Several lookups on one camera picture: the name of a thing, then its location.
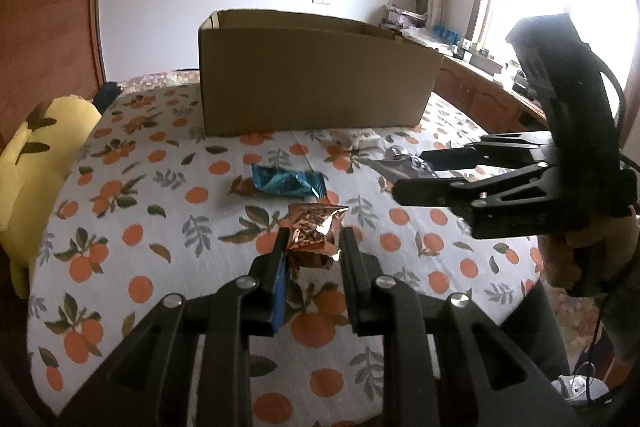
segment copper colored wrapper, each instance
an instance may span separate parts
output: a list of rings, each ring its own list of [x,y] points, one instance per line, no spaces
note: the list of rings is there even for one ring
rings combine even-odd
[[[293,266],[330,269],[339,259],[340,224],[348,206],[293,203],[289,205],[289,254]]]

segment blue candy wrapper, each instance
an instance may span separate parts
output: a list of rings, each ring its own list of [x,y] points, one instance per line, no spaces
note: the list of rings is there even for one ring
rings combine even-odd
[[[251,165],[255,188],[274,196],[294,196],[304,198],[326,197],[326,186],[322,172],[289,171],[264,165]]]

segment dark pants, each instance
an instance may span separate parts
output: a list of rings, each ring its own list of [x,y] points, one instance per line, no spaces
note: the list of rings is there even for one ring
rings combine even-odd
[[[538,282],[500,327],[549,380],[570,375],[554,311]]]

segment silver bolt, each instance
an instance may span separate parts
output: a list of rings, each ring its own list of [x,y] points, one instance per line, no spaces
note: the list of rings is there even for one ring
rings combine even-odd
[[[178,306],[182,306],[182,295],[170,293],[162,299],[162,305],[165,308],[177,308]]]
[[[238,277],[236,279],[236,286],[238,286],[242,290],[248,290],[249,288],[253,288],[257,286],[258,282],[250,275],[243,275],[242,277]]]
[[[469,302],[471,302],[471,299],[466,293],[452,293],[449,296],[449,301],[456,308],[466,308],[467,306],[469,306]]]
[[[396,285],[396,280],[390,275],[381,275],[376,279],[376,286],[383,290],[388,290]]]

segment table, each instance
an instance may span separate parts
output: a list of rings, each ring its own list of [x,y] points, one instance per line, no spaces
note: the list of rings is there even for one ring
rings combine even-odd
[[[29,306],[31,374],[54,412],[164,295],[208,295],[270,251],[294,200],[255,194],[254,162],[324,172],[328,199],[349,206],[345,225],[386,273],[430,296],[467,292],[498,324],[539,277],[535,238],[476,241],[445,208],[399,208],[386,180],[327,130],[207,138],[202,122],[197,84],[121,96],[72,168]],[[436,94],[415,128],[376,131],[411,152],[484,134]],[[380,413],[382,340],[348,327],[338,264],[303,269],[289,304],[274,339],[251,340],[255,425],[328,427]]]

